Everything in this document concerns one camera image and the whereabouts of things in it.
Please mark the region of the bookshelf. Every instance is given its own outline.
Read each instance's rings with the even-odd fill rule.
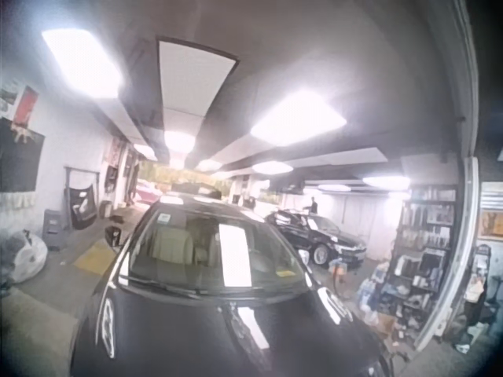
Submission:
[[[395,316],[413,342],[438,299],[450,262],[456,228],[457,186],[411,188],[390,268],[376,299],[377,311]]]

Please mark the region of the tire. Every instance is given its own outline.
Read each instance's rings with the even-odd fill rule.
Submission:
[[[324,244],[319,244],[313,249],[311,260],[315,265],[326,267],[329,265],[329,249]]]

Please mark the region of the windshield wiper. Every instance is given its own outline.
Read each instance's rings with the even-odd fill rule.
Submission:
[[[163,289],[165,291],[168,291],[170,293],[173,293],[175,295],[179,295],[179,296],[183,296],[183,297],[199,299],[200,295],[203,295],[205,293],[205,292],[197,290],[197,289],[187,289],[187,288],[182,288],[182,287],[176,287],[174,285],[161,283],[160,281],[152,280],[152,279],[142,279],[139,277],[126,276],[126,275],[119,275],[119,277],[122,277],[123,279],[126,279],[126,280],[134,281],[135,283],[149,285],[151,287],[157,287],[157,288]]]
[[[222,297],[237,297],[237,298],[264,298],[273,295],[282,295],[284,293],[295,293],[299,286],[303,284],[288,285],[283,287],[234,287],[224,288],[221,290],[207,291],[208,295],[222,296]]]

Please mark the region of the trash bin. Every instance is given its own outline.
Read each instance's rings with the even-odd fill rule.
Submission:
[[[42,239],[51,251],[64,248],[63,218],[58,210],[45,210]]]

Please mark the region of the car hood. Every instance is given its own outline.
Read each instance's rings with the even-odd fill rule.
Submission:
[[[379,343],[327,292],[240,303],[109,290],[116,356],[106,369],[122,376],[368,375]]]
[[[317,230],[317,232],[320,232],[322,234],[325,234],[326,236],[335,236],[339,239],[339,243],[343,244],[344,246],[349,246],[349,247],[357,247],[362,245],[363,247],[365,246],[365,242],[357,237],[353,236],[350,233],[343,232],[341,230],[339,231],[331,231],[331,230]]]

